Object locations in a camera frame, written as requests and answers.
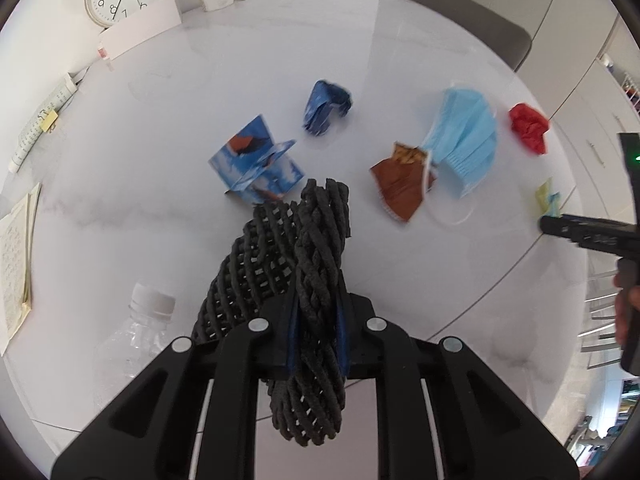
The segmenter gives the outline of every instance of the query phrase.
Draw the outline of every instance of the chair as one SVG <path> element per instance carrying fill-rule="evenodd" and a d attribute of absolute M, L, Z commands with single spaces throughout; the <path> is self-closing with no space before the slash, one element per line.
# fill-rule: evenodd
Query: chair
<path fill-rule="evenodd" d="M 515 72 L 531 50 L 531 37 L 519 25 L 473 0 L 412 0 L 465 28 Z"/>

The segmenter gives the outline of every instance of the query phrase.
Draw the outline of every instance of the surgical mask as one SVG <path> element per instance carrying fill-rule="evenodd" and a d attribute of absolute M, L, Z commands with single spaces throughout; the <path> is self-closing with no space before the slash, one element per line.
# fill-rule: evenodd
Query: surgical mask
<path fill-rule="evenodd" d="M 435 126 L 420 148 L 430 152 L 434 164 L 440 164 L 488 108 L 480 92 L 467 88 L 447 89 Z"/>
<path fill-rule="evenodd" d="M 439 171 L 448 171 L 454 193 L 463 197 L 486 176 L 497 145 L 495 118 L 480 92 L 447 90 L 438 123 L 423 144 Z"/>

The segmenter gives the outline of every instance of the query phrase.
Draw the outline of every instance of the paper sheet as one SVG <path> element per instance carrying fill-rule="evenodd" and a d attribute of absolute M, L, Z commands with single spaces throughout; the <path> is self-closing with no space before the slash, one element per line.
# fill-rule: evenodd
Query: paper sheet
<path fill-rule="evenodd" d="M 31 311 L 31 245 L 38 184 L 0 220 L 0 355 Z"/>

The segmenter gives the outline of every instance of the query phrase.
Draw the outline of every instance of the round table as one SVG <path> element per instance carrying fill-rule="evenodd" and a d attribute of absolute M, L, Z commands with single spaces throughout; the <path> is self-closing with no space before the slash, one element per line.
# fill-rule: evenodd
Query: round table
<path fill-rule="evenodd" d="M 301 124 L 319 79 L 347 88 L 354 105 L 312 137 Z M 466 221 L 438 222 L 423 205 L 399 224 L 369 168 L 395 140 L 420 144 L 453 84 L 482 91 L 495 109 L 495 164 L 473 191 Z M 534 192 L 546 179 L 565 211 L 582 206 L 553 129 L 544 156 L 511 133 L 508 110 L 519 102 L 537 106 L 493 52 L 407 0 L 197 9 L 182 26 L 96 62 L 21 170 L 23 180 L 43 181 L 34 302 L 5 362 L 31 418 L 73 431 L 91 420 L 94 348 L 127 316 L 136 282 L 175 296 L 174 333 L 191 332 L 210 280 L 252 216 L 207 161 L 259 114 L 276 142 L 297 141 L 289 154 L 307 178 L 349 186 L 342 268 L 350 292 L 412 336 L 461 337 L 542 416 L 574 349 L 586 256 L 540 236 Z M 263 402 L 260 414 L 268 416 Z M 375 478 L 371 382 L 348 389 L 343 428 L 335 441 L 301 450 L 260 421 L 257 478 Z"/>

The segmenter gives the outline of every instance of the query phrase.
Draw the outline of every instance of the crumpled blue wrapper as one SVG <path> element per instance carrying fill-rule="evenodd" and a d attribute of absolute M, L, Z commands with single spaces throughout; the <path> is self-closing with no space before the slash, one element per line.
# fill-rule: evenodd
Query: crumpled blue wrapper
<path fill-rule="evenodd" d="M 262 116 L 257 116 L 209 159 L 229 190 L 245 202 L 280 200 L 304 173 L 286 151 L 296 143 L 273 143 Z"/>
<path fill-rule="evenodd" d="M 351 108 L 351 95 L 341 86 L 325 80 L 316 82 L 305 108 L 305 130 L 315 136 L 324 134 L 333 108 L 344 117 Z"/>

